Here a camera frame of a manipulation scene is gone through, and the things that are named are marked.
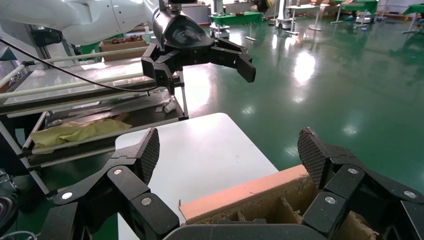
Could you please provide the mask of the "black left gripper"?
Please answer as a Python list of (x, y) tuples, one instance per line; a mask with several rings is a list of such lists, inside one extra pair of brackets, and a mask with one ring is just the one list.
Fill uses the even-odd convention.
[(175, 94), (173, 74), (180, 65), (212, 63), (236, 69), (248, 83), (256, 78), (256, 67), (248, 49), (225, 38), (214, 41), (188, 15), (170, 9), (157, 11), (153, 17), (155, 43), (141, 57), (143, 74)]

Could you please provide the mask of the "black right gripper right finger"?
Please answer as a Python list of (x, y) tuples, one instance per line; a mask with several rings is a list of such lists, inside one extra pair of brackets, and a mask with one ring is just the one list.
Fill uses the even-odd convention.
[(331, 240), (349, 213), (362, 216), (384, 240), (424, 237), (424, 196), (377, 173), (349, 149), (324, 142), (310, 127), (297, 140), (302, 165), (318, 194), (303, 225)]

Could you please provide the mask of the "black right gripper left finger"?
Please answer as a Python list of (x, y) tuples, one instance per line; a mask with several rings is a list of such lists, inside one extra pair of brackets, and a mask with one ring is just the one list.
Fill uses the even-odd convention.
[(39, 239), (90, 240), (115, 214), (139, 239), (164, 239), (180, 221), (148, 186), (159, 155), (154, 127), (140, 142), (117, 149), (101, 170), (56, 194)]

